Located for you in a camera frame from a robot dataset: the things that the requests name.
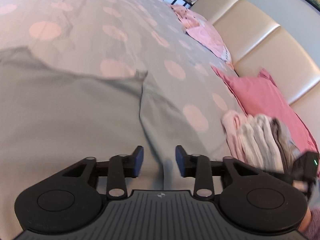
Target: purple sleeve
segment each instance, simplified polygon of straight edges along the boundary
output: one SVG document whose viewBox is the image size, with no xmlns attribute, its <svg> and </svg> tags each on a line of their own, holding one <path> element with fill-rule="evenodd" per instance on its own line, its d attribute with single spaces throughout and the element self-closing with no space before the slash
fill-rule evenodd
<svg viewBox="0 0 320 240">
<path fill-rule="evenodd" d="M 310 240 L 320 240 L 320 209 L 311 210 L 311 222 L 304 235 Z"/>
</svg>

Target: round joint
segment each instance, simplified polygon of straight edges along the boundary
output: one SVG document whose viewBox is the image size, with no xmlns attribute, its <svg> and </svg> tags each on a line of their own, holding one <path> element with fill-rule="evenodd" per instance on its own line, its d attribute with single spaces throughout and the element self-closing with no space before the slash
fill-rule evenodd
<svg viewBox="0 0 320 240">
<path fill-rule="evenodd" d="M 124 195 L 124 190 L 120 188 L 113 188 L 109 190 L 109 195 L 113 197 L 121 197 Z"/>
<path fill-rule="evenodd" d="M 209 197 L 212 195 L 212 191 L 206 188 L 198 189 L 196 193 L 200 197 Z"/>
</svg>

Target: gray folded cloth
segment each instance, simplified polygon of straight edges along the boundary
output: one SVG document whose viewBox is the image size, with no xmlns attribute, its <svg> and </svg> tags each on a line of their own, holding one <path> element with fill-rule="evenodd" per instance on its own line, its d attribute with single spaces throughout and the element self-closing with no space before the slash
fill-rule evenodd
<svg viewBox="0 0 320 240">
<path fill-rule="evenodd" d="M 301 155 L 291 138 L 288 127 L 277 118 L 270 122 L 273 138 L 279 147 L 284 173 L 291 173 L 295 158 Z"/>
</svg>

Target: person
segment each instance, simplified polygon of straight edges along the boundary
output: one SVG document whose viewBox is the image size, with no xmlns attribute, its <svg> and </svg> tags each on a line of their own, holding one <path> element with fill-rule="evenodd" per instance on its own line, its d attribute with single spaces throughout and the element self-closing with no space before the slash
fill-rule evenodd
<svg viewBox="0 0 320 240">
<path fill-rule="evenodd" d="M 298 231 L 309 240 L 320 240 L 320 209 L 308 208 Z"/>
</svg>

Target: headboard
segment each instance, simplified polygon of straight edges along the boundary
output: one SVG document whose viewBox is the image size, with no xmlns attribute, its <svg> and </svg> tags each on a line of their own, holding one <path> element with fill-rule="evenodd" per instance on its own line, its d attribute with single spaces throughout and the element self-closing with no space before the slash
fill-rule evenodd
<svg viewBox="0 0 320 240">
<path fill-rule="evenodd" d="M 217 29 L 239 76 L 268 70 L 320 144 L 320 69 L 300 44 L 247 0 L 198 0 L 191 9 Z"/>
</svg>

